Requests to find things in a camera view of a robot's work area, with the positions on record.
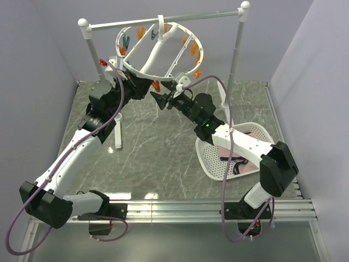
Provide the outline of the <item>orange front clothes peg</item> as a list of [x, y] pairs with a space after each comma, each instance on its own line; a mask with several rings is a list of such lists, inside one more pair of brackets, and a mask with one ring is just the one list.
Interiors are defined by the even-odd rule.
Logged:
[[152, 83], [153, 88], [155, 89], [156, 92], [160, 92], [160, 82], [159, 81], [153, 81]]

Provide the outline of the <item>pink underwear navy trim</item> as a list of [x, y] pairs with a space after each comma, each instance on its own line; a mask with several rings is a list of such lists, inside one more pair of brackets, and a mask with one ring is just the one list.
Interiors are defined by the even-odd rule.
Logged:
[[[221, 161], [228, 161], [228, 156], [230, 154], [229, 150], [223, 147], [218, 147], [218, 152]], [[256, 165], [236, 153], [233, 153], [231, 161], [233, 166], [232, 171], [235, 175], [240, 175], [257, 169]]]

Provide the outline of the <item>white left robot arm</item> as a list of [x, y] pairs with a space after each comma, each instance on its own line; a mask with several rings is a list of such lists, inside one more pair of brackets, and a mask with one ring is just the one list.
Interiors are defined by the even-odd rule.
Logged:
[[61, 228], [70, 217], [91, 213], [105, 219], [110, 213], [109, 197], [96, 190], [67, 195], [74, 176], [112, 133], [118, 109], [130, 100], [141, 100], [152, 80], [124, 72], [122, 83], [97, 81], [89, 94], [86, 114], [73, 138], [56, 161], [35, 182], [24, 182], [19, 189], [27, 204], [26, 212], [52, 228]]

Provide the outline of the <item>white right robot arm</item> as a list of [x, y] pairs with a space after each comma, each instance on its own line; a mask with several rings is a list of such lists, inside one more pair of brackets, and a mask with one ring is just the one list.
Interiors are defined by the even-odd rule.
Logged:
[[199, 93], [189, 98], [182, 85], [163, 84], [169, 94], [151, 93], [160, 109], [177, 109], [196, 125], [194, 131], [199, 140], [236, 153], [259, 169], [259, 182], [242, 197], [236, 209], [229, 209], [237, 219], [259, 218], [267, 201], [282, 196], [299, 173], [289, 147], [281, 141], [273, 144], [253, 138], [218, 119], [211, 95]]

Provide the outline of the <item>white perforated plastic basket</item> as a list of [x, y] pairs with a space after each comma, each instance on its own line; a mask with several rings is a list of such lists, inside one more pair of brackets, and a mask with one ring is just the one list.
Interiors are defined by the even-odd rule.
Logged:
[[[254, 122], [247, 122], [234, 125], [233, 128], [239, 132], [242, 132], [248, 136], [254, 137], [257, 140], [273, 143], [273, 138], [268, 131], [260, 124]], [[215, 181], [222, 181], [223, 175], [226, 169], [227, 161], [221, 161], [219, 158], [218, 147], [213, 146], [207, 142], [201, 141], [199, 138], [195, 141], [196, 153], [201, 164], [201, 167], [205, 174]], [[232, 163], [227, 176], [227, 179], [233, 179], [250, 175], [259, 171], [259, 167], [256, 170], [246, 172], [240, 175], [235, 175], [232, 171]]]

